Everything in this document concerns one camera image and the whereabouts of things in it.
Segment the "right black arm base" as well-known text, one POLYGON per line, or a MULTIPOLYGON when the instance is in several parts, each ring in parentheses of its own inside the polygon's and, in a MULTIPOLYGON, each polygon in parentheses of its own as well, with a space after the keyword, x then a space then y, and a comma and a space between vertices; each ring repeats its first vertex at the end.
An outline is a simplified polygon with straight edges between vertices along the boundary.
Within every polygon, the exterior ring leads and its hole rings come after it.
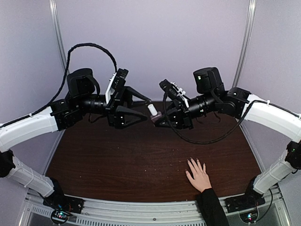
POLYGON ((253 189, 255 179, 256 177, 250 180, 243 195, 232 196, 225 199, 228 213, 255 208, 266 203, 263 194, 260 194, 253 189))

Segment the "white nail polish cap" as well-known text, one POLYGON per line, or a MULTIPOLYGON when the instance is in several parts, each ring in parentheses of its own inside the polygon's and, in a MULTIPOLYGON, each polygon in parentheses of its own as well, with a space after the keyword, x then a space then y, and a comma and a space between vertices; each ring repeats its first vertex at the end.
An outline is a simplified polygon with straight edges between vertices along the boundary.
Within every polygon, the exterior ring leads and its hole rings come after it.
POLYGON ((156 116, 158 114, 158 111, 156 110, 156 108, 153 104, 149 104, 148 109, 152 116, 156 116))

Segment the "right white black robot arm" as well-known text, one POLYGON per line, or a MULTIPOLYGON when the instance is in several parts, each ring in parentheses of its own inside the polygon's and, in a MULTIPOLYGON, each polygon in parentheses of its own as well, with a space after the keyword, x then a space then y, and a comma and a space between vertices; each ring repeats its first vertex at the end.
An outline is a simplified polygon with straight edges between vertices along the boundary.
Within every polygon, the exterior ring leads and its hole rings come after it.
POLYGON ((171 128, 181 139, 181 129, 192 129, 193 119, 218 112, 234 117, 240 125, 242 121, 253 121, 275 130, 291 141, 284 153, 267 170, 252 179, 241 204, 250 208, 258 202, 274 184, 290 173, 301 168, 301 116, 268 100, 263 100, 251 92, 234 87, 225 90, 219 70, 207 67, 193 73, 199 96, 189 99, 185 91, 175 83, 163 80, 160 87, 164 91, 163 103, 172 100, 158 112, 154 105, 148 105, 151 120, 157 127, 171 128))

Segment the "purple nail polish bottle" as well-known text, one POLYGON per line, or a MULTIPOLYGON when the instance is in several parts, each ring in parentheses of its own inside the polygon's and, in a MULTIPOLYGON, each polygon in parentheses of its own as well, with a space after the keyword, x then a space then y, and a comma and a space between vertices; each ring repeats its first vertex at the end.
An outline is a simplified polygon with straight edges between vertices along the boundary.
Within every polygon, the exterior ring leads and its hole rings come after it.
POLYGON ((162 119, 162 113, 158 112, 156 115, 151 115, 150 116, 151 121, 153 122, 154 125, 157 125, 160 123, 160 120, 162 119))

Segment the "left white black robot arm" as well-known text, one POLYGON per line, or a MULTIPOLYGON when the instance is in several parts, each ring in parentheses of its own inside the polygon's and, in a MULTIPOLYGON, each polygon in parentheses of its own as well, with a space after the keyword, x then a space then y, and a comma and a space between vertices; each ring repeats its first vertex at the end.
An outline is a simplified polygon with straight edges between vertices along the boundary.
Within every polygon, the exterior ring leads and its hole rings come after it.
POLYGON ((59 184, 37 173, 14 156, 11 148, 46 133, 62 131, 75 125, 86 114, 107 118, 116 129, 147 120, 134 106, 150 104, 151 100, 132 87, 126 86, 128 70, 118 69, 110 79, 105 94, 90 68, 82 68, 67 75, 68 93, 64 99, 54 101, 39 113, 29 114, 0 126, 0 176, 11 178, 24 187, 48 198, 57 209, 67 206, 68 200, 59 184))

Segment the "black sleeved forearm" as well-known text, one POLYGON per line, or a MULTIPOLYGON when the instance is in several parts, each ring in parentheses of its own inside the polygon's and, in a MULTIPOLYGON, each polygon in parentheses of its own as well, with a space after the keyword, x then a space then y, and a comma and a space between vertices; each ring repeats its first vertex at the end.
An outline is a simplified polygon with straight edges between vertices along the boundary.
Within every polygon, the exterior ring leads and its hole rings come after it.
POLYGON ((225 212, 212 188, 196 196, 198 209, 207 226, 229 226, 225 212))

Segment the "person's bare hand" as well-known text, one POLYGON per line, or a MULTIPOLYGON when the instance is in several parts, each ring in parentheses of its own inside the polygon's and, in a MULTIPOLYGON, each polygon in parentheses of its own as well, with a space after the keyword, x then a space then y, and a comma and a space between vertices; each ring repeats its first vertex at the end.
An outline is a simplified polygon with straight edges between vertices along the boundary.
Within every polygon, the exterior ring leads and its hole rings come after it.
POLYGON ((187 160, 187 163, 191 172, 186 170, 185 173, 191 185, 201 193, 212 188, 209 175, 206 172, 206 164, 201 164, 199 159, 195 161, 193 158, 187 160))

